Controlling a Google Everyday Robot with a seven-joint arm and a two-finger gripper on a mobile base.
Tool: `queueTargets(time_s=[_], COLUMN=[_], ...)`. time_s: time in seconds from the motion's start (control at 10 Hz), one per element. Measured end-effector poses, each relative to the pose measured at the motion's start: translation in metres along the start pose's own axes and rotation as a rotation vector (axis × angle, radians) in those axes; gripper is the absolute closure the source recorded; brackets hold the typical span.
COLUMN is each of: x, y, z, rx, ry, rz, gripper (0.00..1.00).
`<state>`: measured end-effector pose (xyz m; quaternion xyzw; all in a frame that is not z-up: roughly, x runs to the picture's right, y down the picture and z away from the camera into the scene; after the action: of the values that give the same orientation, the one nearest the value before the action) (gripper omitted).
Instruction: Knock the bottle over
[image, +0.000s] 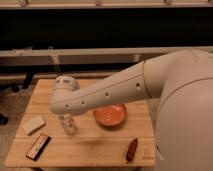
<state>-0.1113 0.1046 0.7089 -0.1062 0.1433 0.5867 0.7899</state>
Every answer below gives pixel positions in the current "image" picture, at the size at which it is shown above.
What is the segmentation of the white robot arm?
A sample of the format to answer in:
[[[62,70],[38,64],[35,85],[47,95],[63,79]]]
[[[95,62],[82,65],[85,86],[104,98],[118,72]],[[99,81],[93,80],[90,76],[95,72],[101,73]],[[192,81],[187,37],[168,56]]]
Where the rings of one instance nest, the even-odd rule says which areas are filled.
[[[213,53],[189,49],[142,61],[88,87],[56,78],[50,110],[81,114],[158,98],[155,171],[213,171]]]

